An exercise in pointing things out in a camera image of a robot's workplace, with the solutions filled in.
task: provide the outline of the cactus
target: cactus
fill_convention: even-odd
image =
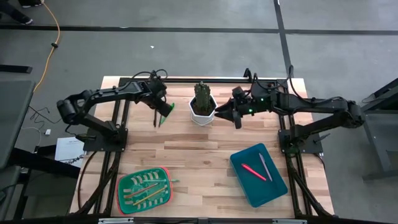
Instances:
[[[203,82],[200,82],[195,85],[195,106],[197,109],[198,115],[207,116],[212,108],[212,104],[210,101],[210,87]]]

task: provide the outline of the soil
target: soil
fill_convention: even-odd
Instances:
[[[196,115],[209,116],[211,114],[211,112],[213,112],[213,110],[214,110],[214,104],[212,103],[211,105],[212,106],[209,107],[208,111],[202,111],[202,110],[199,110],[199,108],[197,106],[197,103],[195,101],[195,102],[193,102],[192,109],[193,109],[193,112],[195,112]]]

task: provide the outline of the orange cable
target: orange cable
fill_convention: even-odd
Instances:
[[[44,5],[44,7],[48,10],[48,12],[51,14],[51,16],[53,17],[55,23],[57,24],[58,37],[57,37],[57,39],[56,39],[56,41],[55,41],[54,43],[55,43],[56,45],[58,45],[58,41],[59,41],[60,35],[61,35],[60,25],[58,24],[57,18],[55,18],[54,14],[53,14],[52,11],[47,7],[47,5],[44,3],[44,1],[42,1],[42,3],[43,3],[43,5]],[[40,84],[43,82],[44,76],[45,76],[45,74],[47,73],[47,67],[49,66],[50,58],[51,58],[52,54],[54,53],[54,50],[55,50],[55,47],[53,46],[53,47],[51,48],[51,51],[50,51],[49,56],[47,57],[47,61],[46,61],[46,63],[45,63],[45,67],[44,67],[44,72],[43,72],[42,78],[40,79],[40,81],[39,81],[38,84],[36,85],[36,87],[35,87],[35,89],[33,90],[33,92],[35,92],[36,89],[37,89],[37,88],[40,86]]]

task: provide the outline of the red marker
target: red marker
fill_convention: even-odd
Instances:
[[[258,174],[256,171],[254,171],[252,168],[250,168],[246,164],[242,164],[243,168],[247,169],[250,173],[256,175],[258,178],[262,179],[263,181],[266,181],[267,179],[263,177],[262,175]]]

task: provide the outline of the green tray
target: green tray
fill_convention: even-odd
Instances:
[[[144,180],[159,180],[159,183],[145,182]],[[127,215],[136,212],[142,212],[167,203],[173,197],[172,183],[170,180],[169,172],[164,167],[142,170],[120,178],[118,182],[119,211],[122,214]],[[156,186],[151,187],[148,190],[135,194],[132,197],[125,198],[127,195],[131,195],[134,192],[142,190],[156,183],[158,183]],[[164,187],[164,190],[160,191],[154,196],[142,201],[141,203],[133,205],[134,203],[144,199],[145,197]]]

